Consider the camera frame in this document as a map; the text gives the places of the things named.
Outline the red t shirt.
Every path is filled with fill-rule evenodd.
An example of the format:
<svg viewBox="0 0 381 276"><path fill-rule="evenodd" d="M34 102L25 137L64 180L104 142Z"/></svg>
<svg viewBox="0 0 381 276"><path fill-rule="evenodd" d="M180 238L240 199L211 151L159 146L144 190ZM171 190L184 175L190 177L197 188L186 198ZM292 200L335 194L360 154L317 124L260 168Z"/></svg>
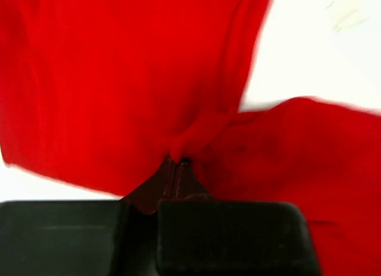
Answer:
<svg viewBox="0 0 381 276"><path fill-rule="evenodd" d="M157 215L188 161L216 200L297 206L320 275L379 275L380 117L239 110L270 2L1 0L4 162Z"/></svg>

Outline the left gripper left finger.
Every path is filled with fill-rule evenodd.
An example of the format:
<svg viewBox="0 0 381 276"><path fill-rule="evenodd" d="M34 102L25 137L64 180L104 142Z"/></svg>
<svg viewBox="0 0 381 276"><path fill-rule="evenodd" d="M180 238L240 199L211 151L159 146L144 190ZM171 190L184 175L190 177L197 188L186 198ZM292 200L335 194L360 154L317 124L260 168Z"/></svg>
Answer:
<svg viewBox="0 0 381 276"><path fill-rule="evenodd" d="M121 200L1 203L2 275L164 275L154 211Z"/></svg>

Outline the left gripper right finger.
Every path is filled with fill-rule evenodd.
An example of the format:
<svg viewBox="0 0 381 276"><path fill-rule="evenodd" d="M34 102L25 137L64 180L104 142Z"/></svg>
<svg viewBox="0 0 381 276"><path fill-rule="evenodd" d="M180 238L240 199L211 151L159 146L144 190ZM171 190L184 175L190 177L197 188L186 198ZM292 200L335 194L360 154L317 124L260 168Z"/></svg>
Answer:
<svg viewBox="0 0 381 276"><path fill-rule="evenodd" d="M191 163L158 203L160 275L320 275L307 221L287 202L214 199Z"/></svg>

